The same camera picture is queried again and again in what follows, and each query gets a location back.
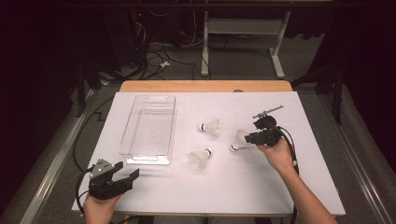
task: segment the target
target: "white shuttlecock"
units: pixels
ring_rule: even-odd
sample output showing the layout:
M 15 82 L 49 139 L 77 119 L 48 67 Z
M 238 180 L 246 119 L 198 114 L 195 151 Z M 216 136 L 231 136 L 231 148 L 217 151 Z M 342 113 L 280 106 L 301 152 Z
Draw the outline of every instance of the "white shuttlecock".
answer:
M 235 152 L 239 148 L 250 147 L 251 144 L 247 143 L 247 140 L 245 139 L 246 135 L 248 135 L 247 131 L 239 129 L 236 132 L 235 140 L 233 140 L 233 143 L 231 144 L 230 150 Z
M 207 148 L 202 151 L 194 151 L 189 155 L 189 160 L 198 170 L 204 169 L 207 159 L 212 155 L 212 150 Z
M 198 125 L 198 130 L 201 132 L 207 132 L 207 133 L 211 133 L 215 136 L 219 136 L 220 135 L 220 128 L 221 128 L 221 124 L 220 124 L 220 120 L 219 119 L 215 119 L 213 121 L 210 121 L 208 123 L 201 123 Z

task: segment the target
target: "gray carpet floor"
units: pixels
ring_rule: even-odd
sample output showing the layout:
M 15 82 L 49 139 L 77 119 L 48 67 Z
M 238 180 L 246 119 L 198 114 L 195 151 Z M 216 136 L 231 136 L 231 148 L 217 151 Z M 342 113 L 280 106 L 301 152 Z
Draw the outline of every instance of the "gray carpet floor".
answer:
M 223 37 L 210 37 L 209 66 L 211 78 L 217 80 L 276 79 L 275 70 L 267 51 L 274 45 L 275 39 L 273 37 L 256 39 L 247 39 L 251 36 L 242 37 L 245 38 L 228 39 L 226 48 L 224 48 Z M 286 38 L 283 41 L 279 58 L 286 80 L 292 81 L 307 72 L 320 41 L 321 37 L 303 40 L 299 36 Z M 155 51 L 161 48 L 162 46 L 152 46 L 150 49 Z M 173 61 L 170 60 L 171 65 L 151 79 L 192 79 L 192 77 L 194 79 L 208 79 L 208 77 L 200 76 L 201 47 L 176 49 L 165 46 L 165 49 Z M 152 53 L 148 57 L 151 59 L 151 64 L 158 65 L 161 62 L 161 59 L 154 58 L 155 55 Z M 151 66 L 150 71 L 155 71 L 156 67 L 158 66 Z M 128 70 L 128 67 L 123 69 L 124 73 L 127 73 Z M 390 223 L 389 220 L 381 222 L 381 217 L 378 217 L 377 213 L 374 212 L 374 207 L 368 200 L 370 195 L 367 195 L 367 192 L 364 191 L 359 175 L 353 168 L 353 162 L 348 157 L 345 140 L 340 137 L 337 127 L 334 127 L 328 108 L 323 103 L 331 100 L 331 95 L 316 95 L 314 86 L 314 84 L 303 84 L 295 90 L 299 93 L 305 113 L 346 209 L 346 215 L 338 217 L 338 222 Z M 120 83 L 117 81 L 104 85 L 96 93 L 91 109 L 86 111 L 88 116 L 93 112 L 95 114 L 89 120 L 86 120 L 86 124 L 83 126 L 75 144 L 78 164 L 82 167 L 89 165 L 91 154 L 105 124 L 106 113 L 111 107 L 111 98 L 119 88 Z M 71 125 L 76 119 L 76 113 L 77 106 L 74 105 L 69 116 L 44 149 L 30 174 L 26 176 L 14 200 L 1 217 L 0 223 L 21 222 L 21 218 L 35 196 L 37 188 L 58 152 L 58 148 L 62 146 L 69 135 L 72 129 Z M 367 131 L 364 121 L 356 111 L 353 101 L 347 93 L 346 87 L 344 87 L 343 92 L 342 121 L 343 125 L 341 127 L 345 131 L 348 143 L 354 147 L 354 152 L 363 164 L 366 174 L 382 200 L 381 203 L 384 204 L 388 212 L 396 210 L 396 190 L 394 190 L 396 176 L 390 170 Z M 85 223 L 84 218 L 71 211 L 78 176 L 78 168 L 70 153 L 48 199 L 45 200 L 45 205 L 37 216 L 36 223 Z M 389 216 L 392 220 L 396 220 L 394 213 L 390 213 Z M 123 216 L 115 215 L 113 219 L 117 222 L 123 220 Z M 274 218 L 272 221 L 273 223 L 281 223 L 282 220 Z

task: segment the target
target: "clear plastic container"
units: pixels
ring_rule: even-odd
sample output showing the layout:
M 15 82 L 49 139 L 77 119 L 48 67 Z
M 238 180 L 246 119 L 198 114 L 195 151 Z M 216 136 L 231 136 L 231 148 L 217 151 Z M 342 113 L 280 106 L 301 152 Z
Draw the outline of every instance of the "clear plastic container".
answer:
M 127 163 L 169 164 L 175 96 L 136 96 L 120 144 Z

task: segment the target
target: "human arm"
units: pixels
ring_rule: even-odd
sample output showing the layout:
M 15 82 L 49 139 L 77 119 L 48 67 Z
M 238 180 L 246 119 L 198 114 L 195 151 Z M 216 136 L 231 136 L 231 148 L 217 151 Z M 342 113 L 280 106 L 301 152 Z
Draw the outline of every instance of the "human arm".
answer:
M 289 146 L 284 138 L 273 147 L 257 146 L 265 154 L 289 190 L 301 221 L 310 223 L 337 223 L 326 207 L 294 170 Z
M 113 216 L 114 206 L 121 195 L 107 200 L 98 200 L 87 195 L 84 202 L 84 211 L 87 224 L 108 224 Z

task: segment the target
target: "desk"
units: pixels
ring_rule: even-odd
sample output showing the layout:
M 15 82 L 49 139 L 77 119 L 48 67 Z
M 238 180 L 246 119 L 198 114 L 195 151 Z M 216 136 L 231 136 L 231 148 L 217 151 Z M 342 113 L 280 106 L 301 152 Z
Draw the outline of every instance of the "desk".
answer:
M 276 92 L 276 88 L 269 84 L 278 86 L 279 91 Z M 155 87 L 161 92 L 154 92 Z M 245 92 L 229 92 L 235 89 Z M 282 104 L 285 108 L 273 112 L 273 116 L 278 125 L 293 135 L 302 179 L 332 214 L 345 214 L 298 95 L 291 91 L 286 81 L 125 82 L 111 106 L 90 164 L 99 158 L 111 163 L 123 160 L 117 148 L 134 97 L 141 94 L 176 96 L 172 161 L 168 166 L 124 165 L 115 174 L 115 180 L 136 168 L 140 168 L 141 176 L 134 182 L 134 189 L 121 197 L 115 207 L 116 212 L 134 215 L 289 216 L 293 206 L 289 193 L 262 153 L 255 146 L 236 153 L 229 150 L 237 129 L 250 133 L 255 131 L 252 115 Z M 219 138 L 197 130 L 200 121 L 207 122 L 216 116 L 224 123 Z M 206 147 L 212 148 L 214 153 L 206 168 L 198 171 L 189 164 L 188 154 Z M 88 178 L 85 178 L 81 191 L 87 187 Z

